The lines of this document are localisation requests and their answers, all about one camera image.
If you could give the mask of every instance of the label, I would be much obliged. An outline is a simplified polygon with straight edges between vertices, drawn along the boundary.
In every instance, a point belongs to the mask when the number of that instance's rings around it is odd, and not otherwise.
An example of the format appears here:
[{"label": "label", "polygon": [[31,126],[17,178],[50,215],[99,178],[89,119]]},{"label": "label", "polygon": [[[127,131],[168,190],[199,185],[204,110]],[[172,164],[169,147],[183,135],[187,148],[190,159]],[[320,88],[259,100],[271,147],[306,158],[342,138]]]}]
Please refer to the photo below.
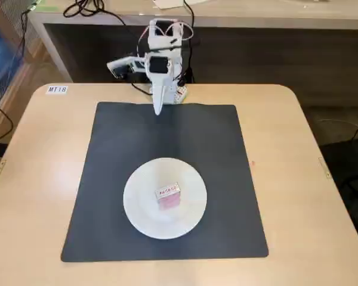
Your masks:
[{"label": "label", "polygon": [[163,188],[157,189],[155,191],[156,198],[160,200],[161,198],[168,197],[169,195],[176,194],[180,192],[179,184],[174,183],[171,185],[164,186]]},{"label": "label", "polygon": [[66,94],[67,86],[66,85],[50,85],[48,87],[47,94]]},{"label": "label", "polygon": [[156,6],[158,6],[159,9],[168,9],[183,6],[183,0],[153,0],[153,2]]}]

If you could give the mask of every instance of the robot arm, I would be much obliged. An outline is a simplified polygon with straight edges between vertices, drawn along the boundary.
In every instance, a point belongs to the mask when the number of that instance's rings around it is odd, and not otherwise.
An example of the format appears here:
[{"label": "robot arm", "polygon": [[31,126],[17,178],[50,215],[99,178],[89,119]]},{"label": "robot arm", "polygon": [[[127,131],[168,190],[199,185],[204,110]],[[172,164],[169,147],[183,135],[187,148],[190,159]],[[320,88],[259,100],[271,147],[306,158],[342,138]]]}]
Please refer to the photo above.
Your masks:
[{"label": "robot arm", "polygon": [[146,73],[152,83],[154,111],[159,115],[163,104],[174,103],[177,92],[182,66],[183,22],[153,19],[148,29],[150,52],[145,53],[144,58],[121,58],[107,63],[107,67],[117,79],[123,79],[127,73]]}]

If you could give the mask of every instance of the desk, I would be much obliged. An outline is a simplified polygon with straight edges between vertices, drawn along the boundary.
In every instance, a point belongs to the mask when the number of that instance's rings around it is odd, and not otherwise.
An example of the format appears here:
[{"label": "desk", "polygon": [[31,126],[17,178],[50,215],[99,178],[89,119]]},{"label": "desk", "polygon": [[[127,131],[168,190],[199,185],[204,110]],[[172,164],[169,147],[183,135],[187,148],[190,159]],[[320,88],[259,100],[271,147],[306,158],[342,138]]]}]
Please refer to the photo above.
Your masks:
[{"label": "desk", "polygon": [[[358,106],[358,0],[305,1],[193,5],[196,83],[275,83],[295,91],[302,105]],[[44,0],[29,14],[58,69],[67,81],[116,81],[106,63],[135,52],[136,40],[110,15],[64,18],[69,3]],[[152,0],[105,3],[136,35],[153,17],[190,22],[184,8],[159,10]],[[184,50],[184,63],[187,57]]]},{"label": "desk", "polygon": [[[72,80],[52,41],[46,24],[120,25],[114,17],[64,18],[62,13],[73,0],[43,0],[29,14],[54,62],[67,80]],[[180,18],[190,22],[184,8],[160,10],[152,0],[105,0],[106,10],[121,16],[127,25],[145,26],[156,17]],[[286,29],[358,29],[358,0],[305,3],[305,0],[211,0],[195,4],[196,27],[253,27]]]},{"label": "desk", "polygon": [[356,231],[295,95],[277,85],[190,85],[186,99],[236,106],[268,257],[61,262],[97,103],[149,98],[126,84],[47,90],[33,95],[3,158],[0,285],[358,285]]}]

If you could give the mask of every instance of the paper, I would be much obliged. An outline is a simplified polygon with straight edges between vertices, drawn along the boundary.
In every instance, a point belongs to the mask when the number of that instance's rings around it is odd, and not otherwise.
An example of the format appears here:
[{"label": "paper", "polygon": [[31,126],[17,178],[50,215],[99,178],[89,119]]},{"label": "paper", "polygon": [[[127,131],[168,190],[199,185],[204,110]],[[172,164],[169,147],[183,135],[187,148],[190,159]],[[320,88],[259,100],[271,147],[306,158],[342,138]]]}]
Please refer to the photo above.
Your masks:
[{"label": "paper", "polygon": [[67,86],[66,85],[50,85],[48,87],[47,94],[66,94]]},{"label": "paper", "polygon": [[206,1],[208,1],[208,0],[186,0],[187,4],[189,4],[189,5],[203,3],[203,2],[206,2]]},{"label": "paper", "polygon": [[172,185],[164,186],[163,188],[157,189],[155,191],[156,198],[160,200],[161,198],[168,197],[169,195],[173,195],[180,192],[179,184],[174,183]]},{"label": "paper", "polygon": [[156,6],[158,6],[159,9],[168,9],[183,6],[183,0],[153,0],[153,2]]}]

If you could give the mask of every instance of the floor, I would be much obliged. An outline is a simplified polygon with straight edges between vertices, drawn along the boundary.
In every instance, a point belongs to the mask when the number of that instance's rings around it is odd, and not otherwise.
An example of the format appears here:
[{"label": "floor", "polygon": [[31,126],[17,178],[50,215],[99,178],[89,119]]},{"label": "floor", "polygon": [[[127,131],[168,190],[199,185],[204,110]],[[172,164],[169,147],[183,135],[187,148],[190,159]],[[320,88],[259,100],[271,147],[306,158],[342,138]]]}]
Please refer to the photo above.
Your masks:
[{"label": "floor", "polygon": [[[8,113],[15,122],[20,120],[31,95],[38,87],[64,81],[49,55],[33,65],[32,74],[18,92],[17,97],[21,100]],[[304,114],[319,145],[349,140],[357,129],[355,125],[358,125],[358,107],[307,107],[304,108]]]}]

